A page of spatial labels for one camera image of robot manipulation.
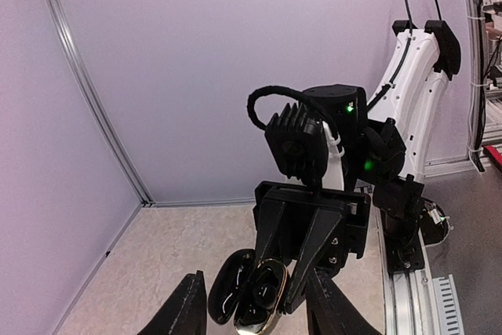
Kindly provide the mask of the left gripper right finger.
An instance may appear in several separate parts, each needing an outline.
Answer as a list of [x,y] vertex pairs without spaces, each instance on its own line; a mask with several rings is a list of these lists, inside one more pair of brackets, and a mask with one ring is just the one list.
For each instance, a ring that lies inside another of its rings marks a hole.
[[324,271],[314,270],[308,276],[306,303],[309,334],[380,334]]

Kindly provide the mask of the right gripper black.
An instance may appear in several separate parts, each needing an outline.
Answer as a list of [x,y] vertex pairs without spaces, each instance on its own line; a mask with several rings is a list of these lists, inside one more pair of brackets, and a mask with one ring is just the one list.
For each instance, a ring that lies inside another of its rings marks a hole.
[[286,314],[302,303],[315,266],[334,276],[349,253],[362,258],[371,204],[366,193],[263,181],[254,195],[255,267],[269,258],[285,265],[297,260],[285,295]]

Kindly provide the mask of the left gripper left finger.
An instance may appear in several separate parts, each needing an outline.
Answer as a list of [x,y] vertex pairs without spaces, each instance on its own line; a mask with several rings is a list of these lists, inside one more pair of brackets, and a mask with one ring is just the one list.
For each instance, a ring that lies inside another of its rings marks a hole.
[[138,335],[204,335],[207,295],[202,271],[184,276]]

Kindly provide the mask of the black earbud charging case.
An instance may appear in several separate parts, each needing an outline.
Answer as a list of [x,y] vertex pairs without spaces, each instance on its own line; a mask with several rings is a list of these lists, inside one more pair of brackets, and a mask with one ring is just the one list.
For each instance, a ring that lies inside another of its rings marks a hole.
[[[269,334],[282,315],[282,298],[289,280],[287,267],[279,260],[269,258],[255,267],[254,249],[240,249],[232,253],[219,270],[209,291],[207,308],[210,318],[218,325],[233,322],[238,334]],[[277,290],[277,301],[267,311],[262,326],[242,326],[239,319],[253,302],[253,287],[260,282],[271,282]]]

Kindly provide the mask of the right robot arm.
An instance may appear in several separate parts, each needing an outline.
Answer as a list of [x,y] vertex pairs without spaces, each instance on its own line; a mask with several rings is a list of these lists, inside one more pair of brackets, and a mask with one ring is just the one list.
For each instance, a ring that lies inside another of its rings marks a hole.
[[238,258],[224,298],[231,311],[294,312],[312,275],[333,277],[350,254],[363,255],[372,207],[392,280],[423,270],[426,241],[445,238],[446,222],[423,197],[424,165],[436,109],[460,70],[460,43],[442,19],[392,28],[395,51],[372,95],[342,84],[249,95],[248,116],[287,181],[255,190],[256,245]]

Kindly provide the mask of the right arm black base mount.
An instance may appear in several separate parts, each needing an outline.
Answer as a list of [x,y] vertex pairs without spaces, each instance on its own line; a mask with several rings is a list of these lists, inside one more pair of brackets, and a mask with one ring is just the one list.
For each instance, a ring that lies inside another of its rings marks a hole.
[[373,204],[380,210],[387,270],[391,275],[425,268],[423,248],[441,243],[450,231],[442,207],[422,196],[424,184],[411,174],[378,184]]

